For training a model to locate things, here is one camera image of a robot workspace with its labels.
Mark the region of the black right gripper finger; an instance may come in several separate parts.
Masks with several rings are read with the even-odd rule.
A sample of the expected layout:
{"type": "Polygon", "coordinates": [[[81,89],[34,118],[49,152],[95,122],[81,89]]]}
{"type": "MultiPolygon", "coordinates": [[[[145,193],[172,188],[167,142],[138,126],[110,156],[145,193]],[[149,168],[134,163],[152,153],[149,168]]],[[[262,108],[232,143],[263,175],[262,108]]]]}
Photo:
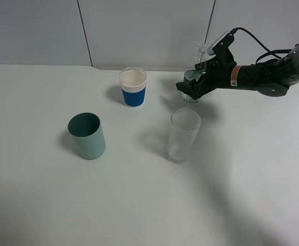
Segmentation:
{"type": "Polygon", "coordinates": [[[195,64],[195,70],[202,73],[212,72],[215,68],[215,59],[209,59],[200,63],[195,64]]]}
{"type": "Polygon", "coordinates": [[[176,88],[181,92],[183,100],[199,100],[203,96],[196,79],[178,82],[176,88]]]}

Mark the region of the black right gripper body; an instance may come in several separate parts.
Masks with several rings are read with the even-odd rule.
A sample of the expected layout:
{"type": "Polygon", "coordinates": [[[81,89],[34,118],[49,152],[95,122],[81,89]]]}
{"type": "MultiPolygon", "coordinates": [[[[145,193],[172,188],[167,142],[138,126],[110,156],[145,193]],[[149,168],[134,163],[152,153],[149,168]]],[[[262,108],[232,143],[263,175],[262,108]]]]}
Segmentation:
{"type": "Polygon", "coordinates": [[[209,92],[221,88],[229,89],[230,73],[236,66],[230,50],[218,52],[213,58],[207,61],[205,73],[197,81],[197,95],[202,97],[209,92]]]}

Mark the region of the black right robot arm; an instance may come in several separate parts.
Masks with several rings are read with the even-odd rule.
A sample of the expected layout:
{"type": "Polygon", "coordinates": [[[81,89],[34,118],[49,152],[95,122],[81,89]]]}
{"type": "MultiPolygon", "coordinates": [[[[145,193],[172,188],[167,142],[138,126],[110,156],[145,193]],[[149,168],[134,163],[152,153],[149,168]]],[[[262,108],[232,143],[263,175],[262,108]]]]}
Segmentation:
{"type": "Polygon", "coordinates": [[[206,70],[201,70],[201,63],[195,64],[193,71],[200,72],[200,77],[184,77],[176,84],[180,92],[193,100],[215,89],[257,91],[281,97],[299,83],[299,44],[292,49],[267,50],[254,64],[240,66],[229,50],[237,30],[225,32],[207,49],[212,58],[206,63],[206,70]]]}

